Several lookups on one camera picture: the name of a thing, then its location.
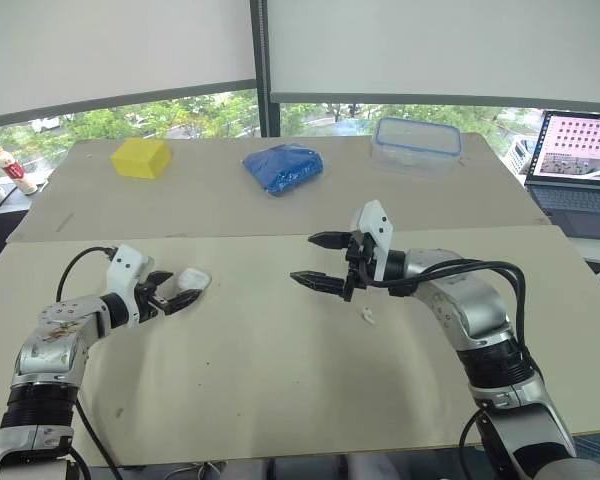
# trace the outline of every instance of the tree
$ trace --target tree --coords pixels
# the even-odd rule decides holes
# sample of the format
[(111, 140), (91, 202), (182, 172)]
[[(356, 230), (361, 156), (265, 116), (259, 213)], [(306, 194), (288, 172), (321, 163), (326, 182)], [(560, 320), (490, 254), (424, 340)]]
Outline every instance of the tree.
[(66, 119), (63, 125), (76, 142), (95, 138), (132, 137), (134, 128), (125, 113), (129, 112), (122, 108), (76, 113), (71, 119)]
[(220, 102), (216, 117), (211, 119), (207, 136), (253, 137), (260, 128), (260, 114), (255, 90), (233, 92)]
[(283, 103), (280, 105), (280, 133), (285, 136), (301, 135), (307, 130), (307, 120), (319, 118), (324, 108), (318, 103)]

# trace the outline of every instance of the bottle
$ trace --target bottle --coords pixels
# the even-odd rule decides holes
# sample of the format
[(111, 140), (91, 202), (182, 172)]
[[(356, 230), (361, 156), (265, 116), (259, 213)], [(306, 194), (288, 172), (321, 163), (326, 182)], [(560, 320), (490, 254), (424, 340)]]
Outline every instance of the bottle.
[(0, 168), (9, 176), (13, 183), (20, 189), (25, 195), (31, 195), (38, 191), (38, 186), (34, 181), (31, 180), (29, 175), (24, 171), (22, 165), (16, 162), (9, 152), (6, 152), (0, 146)]

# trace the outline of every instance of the white tabletop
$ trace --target white tabletop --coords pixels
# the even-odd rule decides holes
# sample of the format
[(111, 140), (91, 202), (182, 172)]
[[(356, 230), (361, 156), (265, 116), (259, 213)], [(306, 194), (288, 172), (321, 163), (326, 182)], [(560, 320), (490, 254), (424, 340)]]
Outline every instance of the white tabletop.
[[(331, 229), (345, 227), (334, 218)], [(0, 257), (0, 418), (14, 358), (58, 278), (102, 242), (12, 243)], [(342, 275), (342, 252), (304, 236), (129, 241), (156, 268), (213, 275), (192, 308), (96, 344), (83, 383), (96, 430), (123, 464), (453, 445), (475, 406), (455, 352), (417, 300), (357, 291), (351, 304), (291, 271)], [(573, 432), (600, 430), (600, 284), (556, 227), (398, 233), (393, 248), (509, 260), (527, 276), (526, 332)], [(102, 293), (107, 263), (85, 258), (68, 297)], [(486, 274), (510, 309), (504, 281)], [(376, 325), (360, 315), (374, 312)], [(102, 459), (74, 421), (76, 448)], [(475, 434), (469, 440), (476, 440)]]
[[(242, 166), (249, 154), (300, 142), (325, 162), (319, 178), (279, 198)], [(9, 241), (309, 234), (333, 228), (377, 198), (398, 230), (549, 224), (478, 134), (451, 174), (415, 177), (374, 168), (369, 137), (170, 140), (157, 180), (121, 177), (121, 144), (73, 147)]]

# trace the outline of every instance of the plastic food container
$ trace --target plastic food container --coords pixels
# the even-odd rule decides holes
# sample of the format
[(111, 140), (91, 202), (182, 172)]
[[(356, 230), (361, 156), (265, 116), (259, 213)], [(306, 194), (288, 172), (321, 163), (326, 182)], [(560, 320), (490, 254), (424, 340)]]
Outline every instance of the plastic food container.
[(437, 123), (381, 118), (371, 143), (379, 167), (411, 175), (445, 174), (462, 157), (460, 130)]

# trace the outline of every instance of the black cable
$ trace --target black cable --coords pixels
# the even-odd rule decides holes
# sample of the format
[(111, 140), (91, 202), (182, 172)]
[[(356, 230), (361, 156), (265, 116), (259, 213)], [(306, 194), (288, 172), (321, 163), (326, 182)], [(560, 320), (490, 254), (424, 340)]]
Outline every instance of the black cable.
[(58, 289), (56, 290), (56, 302), (62, 301), (62, 290), (64, 288), (64, 282), (67, 281), (67, 276), (69, 276), (69, 272), (71, 272), (71, 269), (74, 267), (74, 265), (78, 263), (78, 260), (80, 260), (82, 257), (91, 252), (104, 252), (107, 255), (111, 255), (111, 252), (113, 252), (114, 250), (114, 248), (107, 247), (90, 247), (81, 251), (78, 255), (73, 257), (73, 260), (69, 262), (69, 265), (67, 265), (64, 269), (64, 272), (62, 272), (60, 282), (58, 282)]
[(91, 480), (91, 472), (89, 471), (89, 467), (87, 466), (87, 462), (84, 461), (84, 458), (82, 458), (73, 447), (69, 448), (69, 455), (71, 455), (78, 464), (78, 468), (82, 472), (84, 480)]
[(116, 464), (111, 458), (111, 455), (109, 455), (109, 452), (107, 452), (107, 449), (96, 435), (96, 432), (93, 430), (93, 427), (91, 426), (87, 415), (84, 413), (82, 405), (80, 405), (80, 400), (76, 401), (76, 410), (78, 410), (78, 415), (80, 416), (80, 420), (82, 420), (82, 423), (84, 424), (85, 430), (87, 431), (87, 433), (89, 433), (91, 440), (93, 440), (93, 443), (96, 444), (100, 455), (102, 455), (102, 458), (104, 458), (104, 461), (107, 463), (109, 470), (111, 470), (111, 474), (116, 480), (122, 480), (122, 475), (120, 475), (118, 467), (116, 467)]
[(462, 473), (464, 473), (464, 478), (467, 480), (472, 480), (471, 473), (469, 472), (469, 467), (467, 466), (467, 459), (464, 458), (464, 443), (467, 440), (467, 435), (469, 434), (469, 430), (471, 430), (471, 426), (475, 423), (478, 415), (482, 413), (482, 410), (478, 410), (476, 413), (471, 415), (471, 418), (467, 421), (464, 428), (462, 429), (462, 433), (460, 434), (460, 440), (458, 441), (458, 459), (460, 460), (460, 467), (462, 467)]
[[(91, 253), (91, 252), (104, 252), (107, 256), (109, 256), (111, 258), (115, 251), (116, 251), (115, 248), (90, 247), (90, 248), (87, 248), (87, 249), (81, 251), (80, 253), (78, 253), (78, 255), (73, 257), (73, 260), (71, 260), (69, 262), (67, 267), (64, 269), (64, 272), (62, 272), (62, 276), (60, 277), (60, 282), (58, 283), (58, 289), (56, 291), (56, 302), (62, 301), (62, 290), (64, 289), (64, 283), (67, 280), (67, 277), (69, 276), (69, 272), (71, 272), (71, 269), (74, 267), (74, 265), (76, 263), (78, 263), (78, 260), (80, 260), (82, 257), (84, 257), (85, 255), (87, 255), (88, 253)], [(114, 478), (116, 480), (122, 480), (122, 476), (120, 475), (120, 472), (118, 471), (118, 467), (116, 467), (116, 464), (114, 463), (113, 459), (111, 458), (111, 455), (109, 455), (109, 452), (107, 452), (107, 449), (104, 447), (104, 445), (102, 444), (102, 442), (96, 435), (96, 432), (93, 429), (93, 427), (91, 426), (91, 423), (89, 422), (89, 419), (87, 418), (87, 415), (84, 413), (84, 409), (82, 408), (82, 405), (80, 405), (80, 400), (76, 400), (76, 410), (78, 411), (78, 415), (80, 416), (80, 419), (82, 420), (82, 423), (84, 424), (85, 430), (87, 430), (87, 432), (89, 433), (91, 440), (93, 440), (93, 443), (98, 448), (100, 455), (102, 455), (102, 458), (104, 458), (104, 461), (107, 463), (107, 466), (109, 467), (109, 470), (111, 470), (112, 475), (114, 476)]]

